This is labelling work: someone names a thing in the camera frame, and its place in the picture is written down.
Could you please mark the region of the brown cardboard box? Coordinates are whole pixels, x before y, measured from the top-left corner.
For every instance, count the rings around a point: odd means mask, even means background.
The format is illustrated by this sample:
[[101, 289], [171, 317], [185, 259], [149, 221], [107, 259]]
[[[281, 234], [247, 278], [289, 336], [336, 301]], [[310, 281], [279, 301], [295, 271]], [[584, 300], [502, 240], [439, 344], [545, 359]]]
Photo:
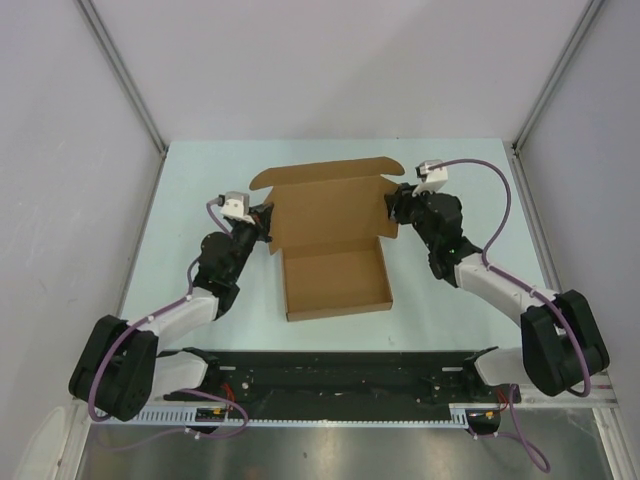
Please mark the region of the brown cardboard box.
[[385, 197], [404, 175], [381, 156], [268, 168], [250, 183], [273, 204], [269, 245], [281, 255], [290, 322], [386, 311], [393, 305], [381, 246], [398, 226]]

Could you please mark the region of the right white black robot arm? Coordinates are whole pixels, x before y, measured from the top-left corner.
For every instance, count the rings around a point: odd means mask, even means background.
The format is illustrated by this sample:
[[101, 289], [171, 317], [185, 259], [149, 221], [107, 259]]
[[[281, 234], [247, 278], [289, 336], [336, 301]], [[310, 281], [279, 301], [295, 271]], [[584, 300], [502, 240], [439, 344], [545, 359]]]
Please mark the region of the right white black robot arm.
[[412, 226], [420, 237], [436, 279], [484, 300], [520, 329], [519, 347], [491, 347], [468, 359], [461, 388], [469, 399], [484, 401], [497, 386], [523, 383], [550, 397], [590, 395], [592, 376], [610, 358], [583, 294], [536, 288], [491, 263], [464, 235], [455, 196], [403, 183], [385, 203], [390, 220]]

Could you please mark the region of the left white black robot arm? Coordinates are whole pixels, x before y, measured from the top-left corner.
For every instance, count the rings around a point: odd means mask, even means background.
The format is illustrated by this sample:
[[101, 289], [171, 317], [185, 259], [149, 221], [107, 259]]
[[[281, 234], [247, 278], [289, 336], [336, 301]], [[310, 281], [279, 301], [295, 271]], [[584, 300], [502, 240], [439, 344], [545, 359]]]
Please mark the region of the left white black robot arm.
[[227, 230], [206, 235], [186, 272], [185, 293], [137, 321], [100, 318], [69, 381], [70, 394], [86, 402], [92, 420], [133, 419], [148, 401], [175, 392], [207, 400], [221, 387], [214, 358], [201, 350], [167, 347], [208, 325], [233, 306], [239, 277], [259, 242], [271, 241], [271, 202], [248, 206], [243, 195], [217, 201]]

